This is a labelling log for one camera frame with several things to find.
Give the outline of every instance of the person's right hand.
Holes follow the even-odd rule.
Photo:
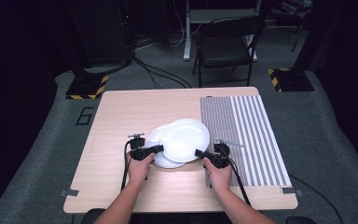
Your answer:
[[[149,170],[150,162],[153,161],[156,154],[152,153],[144,158],[142,161],[137,161],[131,158],[130,152],[127,153],[127,160],[129,163],[129,177],[130,182],[135,184],[143,184],[145,182],[147,171]]]
[[[229,190],[229,182],[232,177],[232,168],[227,166],[222,169],[216,168],[208,158],[203,159],[205,167],[209,171],[209,179],[211,181],[212,189],[217,190]]]

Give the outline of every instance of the white plate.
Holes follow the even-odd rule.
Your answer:
[[[185,165],[184,162],[176,162],[176,161],[170,161],[168,160],[164,154],[162,154],[161,152],[159,152],[154,160],[154,163],[162,168],[178,168],[181,167],[183,165]]]
[[[203,123],[196,119],[179,119],[164,129],[159,144],[164,146],[162,153],[168,160],[188,162],[197,158],[196,149],[206,150],[209,140],[209,131]]]
[[[146,147],[153,147],[159,144],[159,138],[161,137],[162,133],[164,132],[165,128],[168,127],[169,124],[164,124],[159,126],[158,128],[156,128],[147,138],[146,140]],[[159,152],[155,159],[154,159],[154,163],[162,168],[177,168],[180,166],[185,165],[185,163],[181,163],[181,162],[175,162],[175,161],[170,161],[168,160],[164,154],[162,154],[161,152]]]

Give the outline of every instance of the gray carpet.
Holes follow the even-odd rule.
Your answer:
[[[358,223],[358,155],[347,137],[338,128],[333,109],[317,77],[307,71],[315,91],[276,92],[269,78],[269,68],[291,67],[306,33],[295,53],[290,52],[295,35],[287,31],[266,29],[256,49],[257,63],[251,86],[258,88],[265,104],[272,129],[289,174],[319,190],[342,215],[345,223]],[[164,44],[137,49],[145,63],[184,78],[192,87],[197,78],[191,75],[194,57],[183,61],[184,43],[169,48]],[[106,67],[93,68],[103,71]],[[235,73],[244,72],[237,68]],[[66,100],[65,93],[73,74],[57,77],[58,91],[54,106],[34,146],[12,179],[0,200],[0,223],[71,223],[71,215],[62,210],[64,198],[76,171],[90,125],[76,125],[84,107],[98,108],[100,99]],[[176,82],[156,77],[164,89],[182,88]],[[241,86],[242,82],[214,85]],[[150,76],[136,63],[111,75],[106,91],[155,89]],[[318,224],[339,223],[331,206],[313,190],[292,179],[305,196],[299,197],[295,210],[267,211],[278,223],[289,216],[310,217]],[[80,223],[82,216],[75,216]]]

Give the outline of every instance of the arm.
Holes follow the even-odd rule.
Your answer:
[[[230,190],[229,182],[232,176],[231,166],[223,169],[217,169],[208,158],[204,158],[203,162],[205,167],[209,170],[211,185],[217,201],[223,207],[231,222],[234,224],[275,223],[269,217],[266,217],[260,212],[254,210],[254,208],[249,206]]]
[[[152,153],[142,161],[131,160],[129,164],[129,183],[118,194],[109,207],[98,217],[96,224],[117,223],[128,224],[139,192],[145,182],[149,163],[155,158]]]

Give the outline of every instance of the light stand base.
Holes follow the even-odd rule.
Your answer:
[[[269,76],[275,91],[315,91],[307,76],[294,73],[288,68],[269,69]]]
[[[65,98],[74,100],[99,98],[103,93],[107,79],[108,76],[91,77],[89,83],[85,85],[84,81],[75,78],[66,92]]]

